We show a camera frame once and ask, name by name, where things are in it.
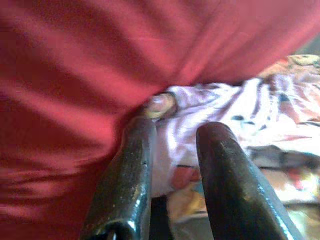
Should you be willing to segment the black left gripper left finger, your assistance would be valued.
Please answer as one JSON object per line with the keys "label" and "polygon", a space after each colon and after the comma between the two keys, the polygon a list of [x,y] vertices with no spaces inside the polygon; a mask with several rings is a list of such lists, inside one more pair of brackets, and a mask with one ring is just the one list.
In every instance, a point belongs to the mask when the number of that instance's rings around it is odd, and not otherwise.
{"label": "black left gripper left finger", "polygon": [[156,140],[151,119],[130,121],[119,151],[97,184],[81,240],[149,239]]}

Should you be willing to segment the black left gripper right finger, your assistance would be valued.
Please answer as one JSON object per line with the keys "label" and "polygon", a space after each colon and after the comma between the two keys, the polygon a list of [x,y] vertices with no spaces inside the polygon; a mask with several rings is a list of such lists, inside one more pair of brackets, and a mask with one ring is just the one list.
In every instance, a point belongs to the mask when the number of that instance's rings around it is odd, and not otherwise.
{"label": "black left gripper right finger", "polygon": [[231,129],[210,122],[196,132],[206,208],[216,240],[302,240],[266,177]]}

